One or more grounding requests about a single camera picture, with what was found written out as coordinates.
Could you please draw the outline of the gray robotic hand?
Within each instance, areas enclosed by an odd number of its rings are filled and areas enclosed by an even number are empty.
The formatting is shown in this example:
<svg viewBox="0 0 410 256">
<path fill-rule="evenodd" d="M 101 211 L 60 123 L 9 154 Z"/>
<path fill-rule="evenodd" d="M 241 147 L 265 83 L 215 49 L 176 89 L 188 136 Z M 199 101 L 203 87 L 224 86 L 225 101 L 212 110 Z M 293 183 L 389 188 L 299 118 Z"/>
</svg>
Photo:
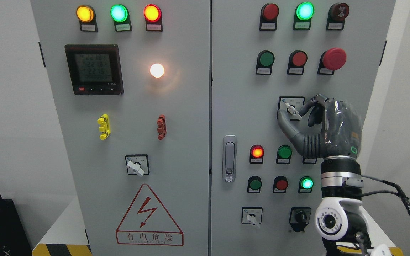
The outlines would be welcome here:
<svg viewBox="0 0 410 256">
<path fill-rule="evenodd" d="M 350 104 L 316 94 L 296 113 L 304 116 L 311 110 L 307 124 L 321 124 L 317 134 L 298 130 L 284 105 L 278 109 L 278 126 L 304 158 L 346 158 L 356 161 L 361 146 L 362 124 L 358 113 Z"/>
</svg>

